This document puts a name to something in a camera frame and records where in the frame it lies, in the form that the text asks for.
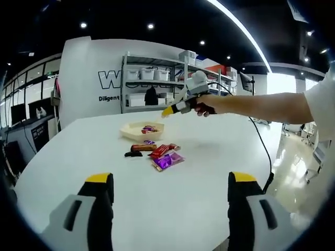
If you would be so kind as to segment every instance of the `white table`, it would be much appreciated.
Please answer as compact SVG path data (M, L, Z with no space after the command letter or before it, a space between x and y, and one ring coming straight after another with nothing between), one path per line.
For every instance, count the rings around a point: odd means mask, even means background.
M159 173L146 157L125 158L131 141L119 129L154 121L159 111L76 120L31 160L16 185L18 206L37 232L69 194L97 173L114 175L113 247L133 250L212 250L229 236L228 173L254 175L263 187L269 160L252 123L238 115L176 114L162 120L161 143L175 143L185 162ZM281 124L258 124L272 162Z

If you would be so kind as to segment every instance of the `white sleeve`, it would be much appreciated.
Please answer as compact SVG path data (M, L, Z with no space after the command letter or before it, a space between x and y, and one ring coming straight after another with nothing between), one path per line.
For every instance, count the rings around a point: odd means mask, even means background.
M329 70L323 80L304 92L318 127L319 140L335 139L335 75Z

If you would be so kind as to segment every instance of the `chocolate bar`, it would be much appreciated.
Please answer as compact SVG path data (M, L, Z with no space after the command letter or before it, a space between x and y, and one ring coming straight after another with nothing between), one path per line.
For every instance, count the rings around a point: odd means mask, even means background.
M176 165L180 162L183 162L184 158L177 154L175 151L165 154L163 157L154 159L152 165L159 171L163 171L170 166Z
M157 148L157 145L155 144L136 144L136 145L132 145L130 150L132 152L135 152L135 151L149 152L149 151L154 151L156 148Z
M168 145L161 145L159 148L154 150L152 153L148 154L151 158L160 158L165 154L167 151L170 150Z

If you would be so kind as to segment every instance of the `black cable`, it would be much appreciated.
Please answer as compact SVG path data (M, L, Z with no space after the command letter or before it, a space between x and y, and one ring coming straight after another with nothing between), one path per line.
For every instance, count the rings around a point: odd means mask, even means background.
M211 84L217 84L217 85L221 86L221 87L224 88L224 89L225 89L231 96L234 96L234 95L230 92L230 90L228 90L227 88L225 88L222 84L219 84L219 83L217 83L217 82L212 82L212 83L209 83L208 85L211 85ZM273 172L272 172L272 162L271 162L270 154L269 154L269 152L267 151L267 148L266 148L266 146L265 146L265 144L264 144L264 142L263 142L263 139L262 139L262 137L261 137L261 134L260 134L260 132L259 132L259 130L258 130L258 128L257 128L257 125L256 125L255 122L252 120L252 118L250 118L249 116L248 116L248 118L251 120L251 122L252 122L253 125L255 126L256 132L257 132L258 136L260 137L260 140L261 140L261 142L262 142L262 145L263 145L263 147L264 147L264 149L265 149L265 151L266 151L267 157L269 158L269 162L270 162L270 174L269 174L269 177L268 177L268 179L267 179L267 181L266 181L266 184L265 184L265 186L264 186L264 189L263 189L263 193L266 194L266 191L267 191L269 185L272 183L273 178L274 178L274 174L273 174Z

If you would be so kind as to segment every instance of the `monitor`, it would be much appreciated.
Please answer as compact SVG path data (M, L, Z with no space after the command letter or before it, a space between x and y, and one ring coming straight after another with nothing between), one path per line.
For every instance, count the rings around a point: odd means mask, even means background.
M254 80L251 77L245 75L243 72L240 72L240 77L243 89L253 93Z
M29 106L29 116L31 119L37 117L36 109L40 107L43 107L47 115L53 114L53 106L51 105L51 98L45 98L45 99L34 101L30 103L28 106Z
M10 108L10 111L12 113L12 124L16 124L18 122L21 122L21 121L27 119L25 104L12 106Z

